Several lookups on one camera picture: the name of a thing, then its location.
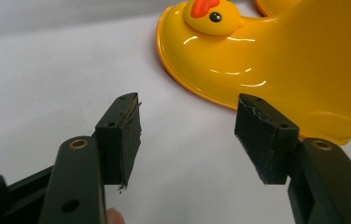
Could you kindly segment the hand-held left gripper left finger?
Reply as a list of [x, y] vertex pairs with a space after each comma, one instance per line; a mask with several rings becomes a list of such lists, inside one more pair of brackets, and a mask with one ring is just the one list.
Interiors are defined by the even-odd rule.
[[105, 186], [128, 186], [141, 132], [138, 94], [131, 92], [112, 103], [92, 135], [64, 141], [38, 224], [106, 224]]

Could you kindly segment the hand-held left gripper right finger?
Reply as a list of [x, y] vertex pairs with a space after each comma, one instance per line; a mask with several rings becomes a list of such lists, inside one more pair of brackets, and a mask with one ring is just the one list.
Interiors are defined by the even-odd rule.
[[288, 184], [296, 224], [351, 224], [351, 160], [263, 99], [240, 94], [234, 134], [265, 185]]

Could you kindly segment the yellow duck-shaped plastic dish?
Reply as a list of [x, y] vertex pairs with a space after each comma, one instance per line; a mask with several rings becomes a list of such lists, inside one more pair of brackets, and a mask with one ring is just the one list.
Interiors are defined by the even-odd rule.
[[263, 18], [189, 0], [163, 11], [156, 45], [170, 76], [208, 101], [234, 109], [254, 95], [303, 136], [351, 140], [351, 0], [301, 0]]

